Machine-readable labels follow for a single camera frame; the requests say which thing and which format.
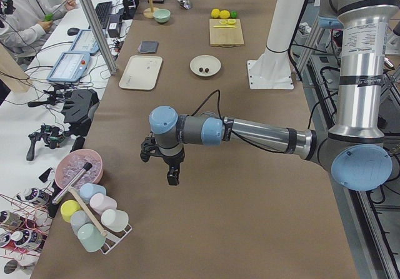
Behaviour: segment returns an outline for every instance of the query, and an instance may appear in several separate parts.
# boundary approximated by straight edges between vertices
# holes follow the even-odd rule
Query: wooden cutting board
[[[236,28],[214,28],[220,26],[219,19],[210,19],[210,45],[211,46],[244,46],[242,26],[240,19],[236,19]]]

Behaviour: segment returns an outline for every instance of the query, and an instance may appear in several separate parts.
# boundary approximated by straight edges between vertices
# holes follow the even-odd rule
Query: white table
[[[114,5],[117,5],[114,8],[115,10],[120,8],[120,0],[92,1],[94,6],[96,6],[97,3],[104,1],[112,1]],[[126,31],[128,31],[130,24],[131,21],[126,21],[122,25],[122,36],[125,35]],[[71,27],[86,29],[88,26],[89,24],[83,10],[80,9],[78,5],[77,9],[69,11],[64,16],[50,38],[46,41],[43,48],[66,41],[72,42],[75,36],[68,36],[66,34],[67,30]],[[29,68],[44,65],[53,66],[59,55],[63,51],[68,51],[70,47],[71,43],[68,43],[44,49],[39,52]],[[27,74],[30,74],[35,78],[33,85],[40,91],[43,89],[49,89],[51,85],[46,81],[46,78],[51,68],[29,68]],[[87,83],[89,86],[92,85],[92,88],[97,91],[99,99],[101,99],[110,74],[100,53],[91,58],[86,73],[91,69],[94,69],[91,76],[84,76],[81,83]],[[39,175],[49,167],[55,169],[58,163],[70,152],[74,143],[74,137],[68,138],[63,141],[60,148],[50,150],[49,148],[44,147],[44,142],[42,140],[38,141],[36,143],[34,160],[26,160],[26,154],[30,146],[28,135],[38,130],[41,124],[46,123],[49,125],[56,125],[61,127],[61,129],[63,128],[62,125],[64,125],[65,130],[67,130],[69,126],[69,124],[63,123],[64,116],[58,112],[62,110],[63,104],[48,106],[53,109],[51,112],[54,115],[45,106],[28,108],[27,105],[23,104],[29,101],[38,100],[38,94],[41,95],[41,93],[37,93],[34,88],[30,88],[27,93],[11,92],[6,100],[19,105],[3,102],[0,106],[0,173],[2,174],[0,179],[0,194],[8,197],[15,197],[17,193],[22,192],[25,188],[45,188],[49,186],[49,183],[42,183],[39,181]],[[47,97],[48,95],[41,96],[40,100],[45,101]],[[54,173],[50,175],[49,179],[51,180],[53,178]],[[4,198],[0,198],[0,210],[13,211],[14,208],[11,207],[10,203]],[[37,257],[25,256],[21,260],[21,264],[28,264],[36,260]],[[21,271],[16,271],[9,275],[4,274],[3,268],[7,261],[8,260],[5,258],[0,258],[0,278],[19,279],[30,277]]]

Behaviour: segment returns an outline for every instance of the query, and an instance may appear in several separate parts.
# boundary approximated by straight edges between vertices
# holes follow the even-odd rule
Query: yellow cup
[[[64,221],[67,223],[70,222],[72,215],[77,212],[78,210],[81,210],[81,205],[77,201],[74,200],[68,200],[65,201],[60,208],[61,211],[61,216]]]

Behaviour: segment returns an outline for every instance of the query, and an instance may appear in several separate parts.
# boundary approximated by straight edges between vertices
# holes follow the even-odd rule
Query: pink bowl
[[[103,175],[103,161],[99,153],[90,149],[80,149],[69,153],[58,164],[55,177],[58,187],[64,188],[86,162],[90,162],[93,167],[75,183],[74,187],[79,190],[85,183],[99,183]]]

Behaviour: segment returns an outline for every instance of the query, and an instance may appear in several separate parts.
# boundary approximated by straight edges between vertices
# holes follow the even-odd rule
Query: black keyboard
[[[107,29],[108,21],[113,8],[113,2],[103,2],[96,6],[96,14],[99,18],[100,25],[103,29]]]

